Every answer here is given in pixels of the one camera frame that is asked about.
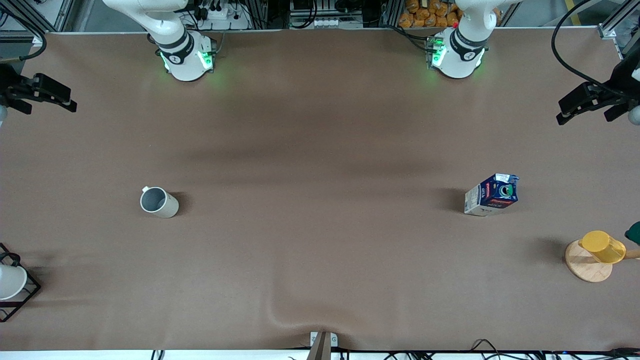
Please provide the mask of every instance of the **table surface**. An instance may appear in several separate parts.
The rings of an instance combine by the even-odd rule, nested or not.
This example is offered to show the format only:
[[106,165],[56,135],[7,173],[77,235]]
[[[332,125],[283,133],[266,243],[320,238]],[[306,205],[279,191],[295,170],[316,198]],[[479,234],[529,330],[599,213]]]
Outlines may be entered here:
[[[43,284],[0,349],[284,348],[317,329],[359,349],[638,346],[640,262],[590,284],[562,256],[595,229],[635,246],[639,130],[557,125],[581,80],[550,34],[496,31],[462,80],[391,31],[229,34],[192,83],[144,35],[48,36],[24,73],[78,112],[36,104],[0,131],[0,240]],[[559,48],[601,80],[618,61],[593,28]],[[464,215],[496,172],[520,200]],[[144,213],[146,185],[179,214]]]

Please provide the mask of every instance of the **black cable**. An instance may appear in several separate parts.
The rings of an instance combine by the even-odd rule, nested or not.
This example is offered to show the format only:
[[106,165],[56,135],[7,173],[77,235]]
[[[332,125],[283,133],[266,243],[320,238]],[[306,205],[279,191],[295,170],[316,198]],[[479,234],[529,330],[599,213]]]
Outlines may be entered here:
[[404,36],[407,38],[407,40],[409,40],[409,42],[411,42],[411,44],[413,44],[413,46],[417,47],[418,49],[422,50],[422,51],[426,51],[427,53],[435,53],[435,50],[433,49],[427,49],[426,47],[422,47],[420,44],[416,43],[414,41],[414,39],[416,40],[421,40],[421,41],[426,41],[427,37],[419,37],[417,35],[411,35],[409,33],[407,33],[404,29],[401,28],[397,28],[393,25],[382,25],[382,28],[388,28],[391,29],[393,31],[395,31],[396,33],[399,33],[400,35]]
[[4,16],[4,20],[2,21],[2,24],[0,24],[0,28],[2,28],[6,24],[6,21],[9,20],[9,14],[0,10],[0,20],[2,19],[3,16]]
[[44,53],[45,49],[47,49],[47,39],[45,39],[44,33],[42,31],[40,31],[38,28],[36,28],[34,25],[32,25],[30,22],[28,22],[27,20],[24,20],[23,18],[16,16],[14,13],[9,11],[9,9],[3,8],[2,11],[5,14],[7,14],[7,16],[13,17],[22,26],[24,26],[26,29],[30,30],[34,35],[36,35],[38,38],[40,38],[40,41],[42,42],[42,45],[33,54],[24,55],[24,56],[18,56],[17,58],[2,59],[2,60],[0,60],[0,63],[13,63],[13,62],[20,62],[20,61],[30,60],[30,59],[33,59],[33,58],[35,58],[37,56],[40,56],[42,53]]
[[431,356],[433,356],[434,353],[427,354],[427,352],[425,351],[411,351],[411,352],[408,352],[407,354],[409,355],[410,358],[411,356],[413,356],[414,360],[433,360]]
[[398,360],[398,358],[396,357],[396,354],[398,354],[397,352],[393,352],[393,353],[389,353],[389,355],[387,357],[384,358],[384,360],[389,360],[392,357],[394,358],[394,360]]
[[151,353],[151,360],[162,360],[164,358],[164,350],[154,350]]
[[492,357],[496,357],[496,356],[498,356],[498,357],[500,357],[500,356],[510,357],[510,358],[512,358],[512,359],[516,359],[516,360],[528,360],[528,359],[524,359],[524,358],[522,358],[522,357],[517,357],[517,356],[513,356],[513,355],[505,354],[505,353],[503,353],[503,352],[499,352],[499,353],[498,353],[498,352],[496,352],[495,354],[489,355],[489,356],[487,356],[487,357],[486,357],[486,360],[489,360],[489,359],[491,359]]
[[304,29],[309,25],[313,24],[316,20],[316,16],[318,15],[318,6],[316,4],[316,0],[310,0],[311,7],[309,8],[309,18],[302,25],[291,25],[294,29]]
[[571,8],[571,10],[569,10],[558,22],[558,24],[556,25],[556,28],[554,29],[554,33],[553,35],[551,35],[551,51],[553,52],[554,56],[556,57],[556,60],[562,65],[564,66],[567,70],[569,70],[570,72],[580,76],[582,79],[585,79],[586,81],[590,81],[595,85],[598,85],[599,87],[603,88],[604,90],[607,90],[610,93],[616,94],[617,96],[623,98],[623,99],[627,99],[627,100],[633,100],[633,97],[628,96],[626,94],[624,94],[623,92],[617,91],[617,90],[613,90],[612,88],[609,88],[607,85],[604,85],[603,83],[593,79],[590,76],[587,76],[585,74],[583,74],[582,72],[576,70],[575,68],[573,68],[571,65],[567,64],[566,61],[564,61],[562,59],[562,57],[560,57],[560,54],[558,53],[558,50],[556,49],[556,36],[558,34],[558,31],[560,30],[560,27],[562,26],[562,24],[565,22],[566,19],[569,18],[569,16],[571,16],[571,14],[573,14],[578,8],[580,8],[582,5],[588,3],[590,0],[582,0],[581,2],[579,2],[578,4],[574,5],[573,8]]
[[471,346],[471,350],[469,350],[470,352],[475,350],[478,346],[482,345],[482,343],[486,343],[487,345],[489,345],[493,351],[495,352],[494,355],[491,355],[489,357],[485,357],[484,353],[480,353],[480,355],[482,355],[483,360],[489,360],[494,356],[498,357],[498,360],[502,360],[502,358],[500,357],[500,352],[498,351],[498,349],[496,349],[493,344],[491,343],[491,341],[487,340],[487,339],[478,339],[474,342],[474,344]]
[[255,22],[258,22],[260,25],[260,29],[264,29],[264,27],[262,26],[262,24],[266,24],[268,25],[269,23],[264,21],[264,20],[260,20],[258,18],[256,18],[256,16],[253,14],[253,12],[251,11],[251,8],[249,8],[248,5],[246,5],[246,11],[244,10],[244,6],[240,6],[242,8],[243,13],[247,14],[248,16],[250,16]]
[[189,14],[191,19],[193,20],[193,25],[196,27],[196,31],[200,31],[200,26],[198,26],[198,21],[196,20],[196,17],[193,16],[193,14],[191,12],[187,12],[187,13]]

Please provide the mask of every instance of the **milk carton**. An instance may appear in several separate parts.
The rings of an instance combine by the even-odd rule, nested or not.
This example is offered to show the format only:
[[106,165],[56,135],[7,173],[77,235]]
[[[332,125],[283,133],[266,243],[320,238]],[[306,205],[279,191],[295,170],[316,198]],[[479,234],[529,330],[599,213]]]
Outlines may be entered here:
[[495,174],[469,190],[465,195],[465,214],[485,217],[500,213],[518,201],[516,175]]

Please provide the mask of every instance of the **wooden coaster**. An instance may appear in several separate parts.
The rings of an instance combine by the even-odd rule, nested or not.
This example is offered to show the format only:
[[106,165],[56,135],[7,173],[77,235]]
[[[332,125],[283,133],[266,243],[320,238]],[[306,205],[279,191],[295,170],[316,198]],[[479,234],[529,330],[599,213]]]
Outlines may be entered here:
[[578,240],[566,247],[564,262],[574,275],[588,282],[606,280],[613,269],[613,265],[597,262],[587,250],[578,245]]

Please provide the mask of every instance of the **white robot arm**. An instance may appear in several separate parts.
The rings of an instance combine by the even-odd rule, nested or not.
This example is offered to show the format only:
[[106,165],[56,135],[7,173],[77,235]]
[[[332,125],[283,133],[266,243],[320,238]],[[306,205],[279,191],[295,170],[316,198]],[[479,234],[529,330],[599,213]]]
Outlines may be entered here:
[[188,31],[175,13],[188,0],[103,0],[108,7],[135,20],[160,48],[167,71],[181,81],[198,79],[213,70],[216,42]]
[[497,19],[493,9],[521,0],[456,0],[465,14],[458,27],[447,28],[435,35],[442,38],[436,53],[429,55],[432,67],[450,78],[465,78],[480,66],[484,47],[495,28]]

